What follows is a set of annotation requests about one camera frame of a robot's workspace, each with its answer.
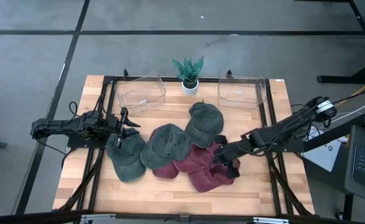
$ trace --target clear plastic container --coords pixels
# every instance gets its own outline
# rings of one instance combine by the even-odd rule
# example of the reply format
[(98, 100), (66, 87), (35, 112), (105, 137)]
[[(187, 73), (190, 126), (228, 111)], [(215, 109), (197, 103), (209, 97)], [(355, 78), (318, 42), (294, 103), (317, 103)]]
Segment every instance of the clear plastic container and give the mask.
[(126, 107), (129, 114), (148, 110), (165, 101), (165, 87), (159, 74), (130, 82), (121, 81), (114, 88), (120, 107)]
[(236, 77), (232, 73), (219, 75), (217, 102), (221, 106), (256, 108), (265, 102), (264, 77)]

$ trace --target wooden tabletop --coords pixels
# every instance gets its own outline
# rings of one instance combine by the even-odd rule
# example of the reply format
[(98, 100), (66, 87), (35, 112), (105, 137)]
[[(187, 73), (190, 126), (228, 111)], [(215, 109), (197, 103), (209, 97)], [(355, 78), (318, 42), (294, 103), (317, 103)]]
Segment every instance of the wooden tabletop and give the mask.
[[(104, 76), (88, 75), (81, 96), (78, 114), (92, 110), (101, 92)], [(261, 127), (258, 108), (243, 109), (219, 106), (217, 104), (217, 83), (200, 83), (195, 96), (184, 96), (180, 82), (164, 82), (167, 90), (165, 103), (129, 115), (129, 119), (142, 127), (142, 137), (148, 140), (151, 132), (159, 126), (173, 123), (182, 129), (189, 122), (189, 108), (204, 100), (219, 108), (224, 116), (224, 129), (221, 134), (228, 141), (237, 141), (242, 133)], [(290, 102), (283, 80), (270, 80), (272, 98), (278, 121), (291, 115)], [(267, 123), (270, 124), (269, 111)], [(118, 114), (120, 107), (115, 97), (113, 113)], [(65, 160), (59, 180), (53, 208), (61, 207), (81, 182), (88, 150), (77, 149)], [(285, 167), (289, 186), (307, 210), (313, 211), (307, 177), (303, 162), (294, 154), (284, 153)], [(179, 173), (172, 180), (155, 177), (147, 169), (143, 178), (133, 183), (121, 182), (112, 165), (111, 159), (104, 155), (100, 173), (98, 193), (95, 202), (96, 212), (123, 213), (163, 213), (195, 215), (275, 215), (269, 169), (265, 157), (243, 156), (240, 158), (241, 176), (233, 185), (217, 187), (209, 192), (199, 193), (191, 185), (187, 174)], [(282, 210), (285, 211), (284, 195), (279, 186)], [(91, 184), (88, 186), (83, 208), (88, 207)]]

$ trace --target potted plant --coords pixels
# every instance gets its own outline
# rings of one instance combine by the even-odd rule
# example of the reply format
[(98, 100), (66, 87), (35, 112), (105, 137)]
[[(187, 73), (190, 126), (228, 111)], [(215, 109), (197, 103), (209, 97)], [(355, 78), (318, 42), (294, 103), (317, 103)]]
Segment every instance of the potted plant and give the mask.
[(201, 72), (201, 68), (203, 68), (203, 57), (199, 58), (195, 64), (192, 64), (192, 60), (187, 60), (186, 58), (183, 60), (183, 65), (179, 63), (177, 60), (172, 60), (175, 68), (178, 69), (179, 78), (182, 82), (182, 92), (188, 96), (196, 95), (197, 89), (199, 88), (199, 80), (197, 77)]

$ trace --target gray carpet floor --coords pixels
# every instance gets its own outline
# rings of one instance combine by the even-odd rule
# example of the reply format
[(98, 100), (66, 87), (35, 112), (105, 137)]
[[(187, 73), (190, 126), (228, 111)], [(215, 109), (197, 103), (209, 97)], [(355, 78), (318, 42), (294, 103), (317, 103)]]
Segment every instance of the gray carpet floor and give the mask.
[[(356, 1), (365, 17), (365, 1)], [(74, 30), (83, 0), (0, 0), (0, 29)], [(82, 30), (360, 30), (349, 4), (293, 0), (91, 0)], [(31, 122), (44, 117), (71, 35), (0, 35), (0, 215), (12, 212), (35, 142)], [(317, 75), (349, 76), (365, 66), (365, 39), (228, 35), (84, 35), (77, 42), (56, 119), (68, 119), (70, 101), (80, 100), (86, 75), (176, 75), (171, 58), (205, 56), (202, 74), (232, 70), (245, 77), (283, 78), (290, 102), (314, 96), (337, 100), (361, 85), (316, 82)], [(340, 112), (363, 105), (363, 97)], [(59, 149), (66, 138), (50, 137)], [(62, 156), (45, 150), (27, 212), (52, 208)], [(311, 178), (317, 214), (333, 218), (344, 195)], [(365, 222), (365, 201), (355, 197), (353, 220)], [(118, 223), (140, 223), (120, 220)]]

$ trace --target white pot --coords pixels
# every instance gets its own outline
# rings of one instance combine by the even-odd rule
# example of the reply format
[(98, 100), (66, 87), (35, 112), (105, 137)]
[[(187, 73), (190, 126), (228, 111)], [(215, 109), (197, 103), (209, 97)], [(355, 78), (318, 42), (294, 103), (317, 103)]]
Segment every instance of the white pot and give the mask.
[(192, 89), (188, 89), (187, 87), (185, 87), (183, 85), (183, 82), (181, 82), (181, 86), (182, 86), (182, 93), (188, 96), (193, 96), (196, 95), (197, 90), (199, 89), (199, 80), (197, 80), (196, 86)]

